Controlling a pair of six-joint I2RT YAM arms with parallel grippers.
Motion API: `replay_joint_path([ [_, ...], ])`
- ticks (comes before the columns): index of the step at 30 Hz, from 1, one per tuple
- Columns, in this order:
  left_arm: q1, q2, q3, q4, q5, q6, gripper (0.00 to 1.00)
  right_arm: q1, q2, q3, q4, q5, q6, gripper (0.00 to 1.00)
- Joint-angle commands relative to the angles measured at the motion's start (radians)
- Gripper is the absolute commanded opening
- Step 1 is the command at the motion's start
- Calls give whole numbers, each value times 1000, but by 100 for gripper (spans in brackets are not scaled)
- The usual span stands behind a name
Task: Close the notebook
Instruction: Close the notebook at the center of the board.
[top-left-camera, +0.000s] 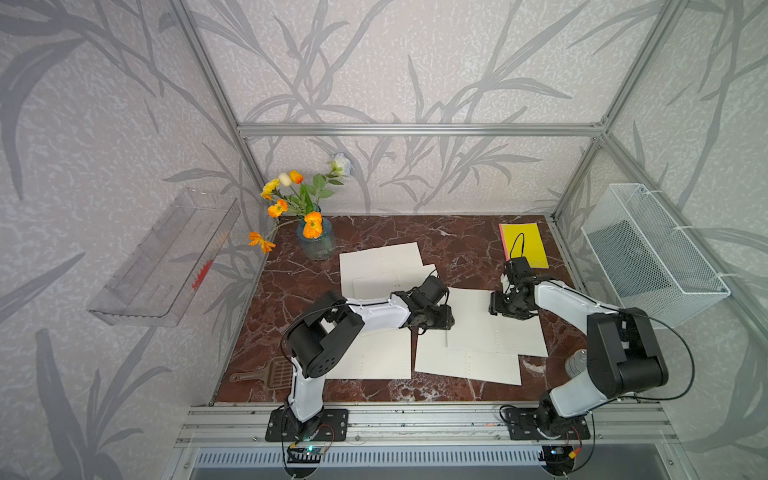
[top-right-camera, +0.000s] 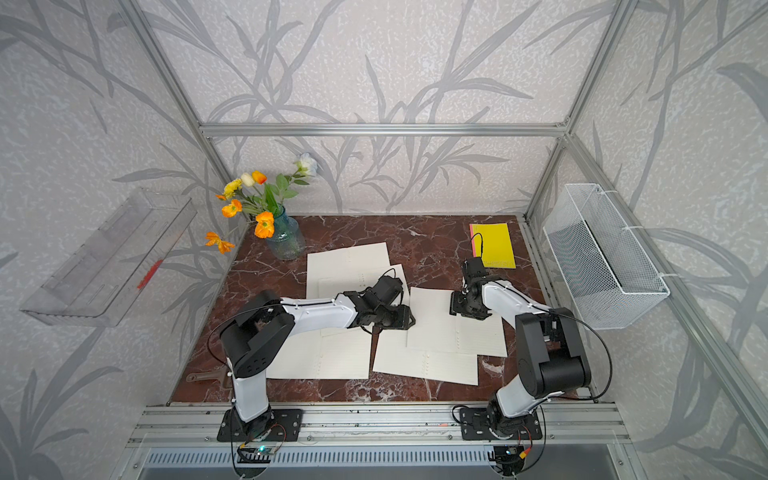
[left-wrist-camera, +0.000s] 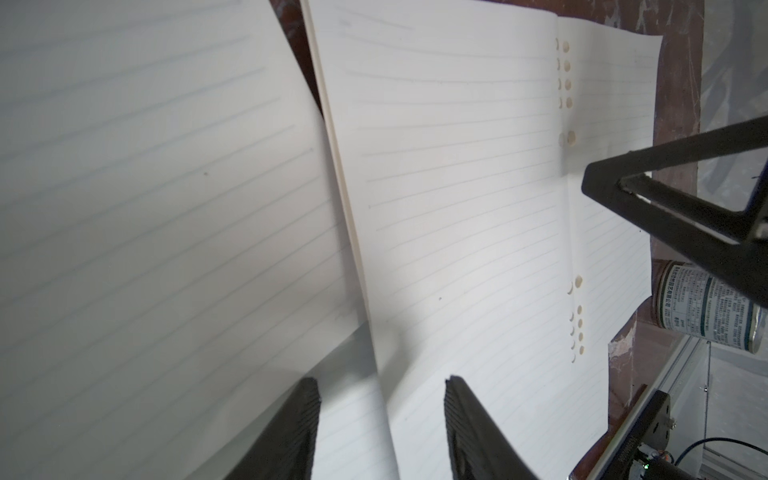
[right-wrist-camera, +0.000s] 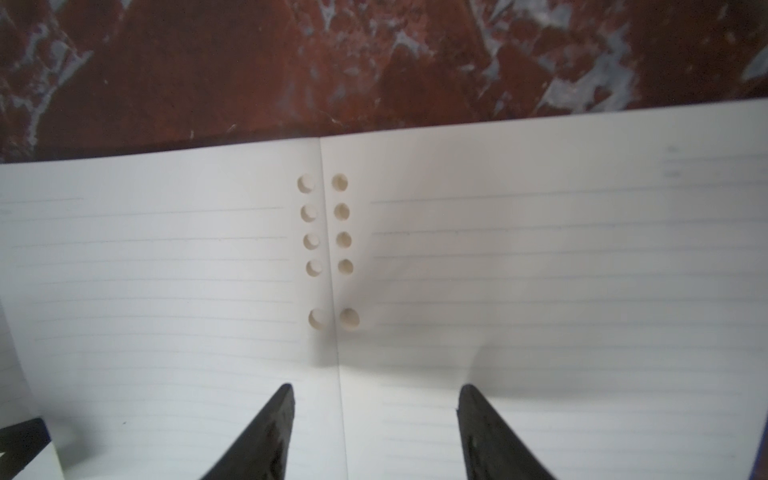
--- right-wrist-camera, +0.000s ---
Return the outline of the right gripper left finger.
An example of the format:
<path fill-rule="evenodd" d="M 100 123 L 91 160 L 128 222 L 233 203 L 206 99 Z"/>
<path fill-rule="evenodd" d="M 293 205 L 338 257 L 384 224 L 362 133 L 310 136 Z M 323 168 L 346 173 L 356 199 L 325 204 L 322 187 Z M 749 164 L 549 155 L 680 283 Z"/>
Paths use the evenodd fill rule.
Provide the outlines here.
<path fill-rule="evenodd" d="M 202 479 L 283 480 L 294 418 L 294 389 L 285 383 Z"/>

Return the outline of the purple notebook green spine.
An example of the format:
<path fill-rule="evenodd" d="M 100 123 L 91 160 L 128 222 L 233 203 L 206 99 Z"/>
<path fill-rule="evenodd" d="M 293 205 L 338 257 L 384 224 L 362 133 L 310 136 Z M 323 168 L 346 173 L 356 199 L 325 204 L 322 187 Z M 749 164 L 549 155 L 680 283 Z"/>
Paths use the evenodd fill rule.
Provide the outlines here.
<path fill-rule="evenodd" d="M 559 479 L 746 479 L 767 104 L 1 169 L 1 305 L 69 479 L 194 479 L 282 384 L 292 479 L 460 479 L 460 388 Z"/>

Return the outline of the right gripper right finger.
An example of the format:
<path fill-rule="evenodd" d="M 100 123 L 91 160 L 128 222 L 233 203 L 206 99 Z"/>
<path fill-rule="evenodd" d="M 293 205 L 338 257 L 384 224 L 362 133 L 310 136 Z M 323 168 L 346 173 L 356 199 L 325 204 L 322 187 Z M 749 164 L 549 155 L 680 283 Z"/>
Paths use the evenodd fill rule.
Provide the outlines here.
<path fill-rule="evenodd" d="M 468 479 L 555 480 L 472 384 L 460 390 L 457 418 Z"/>

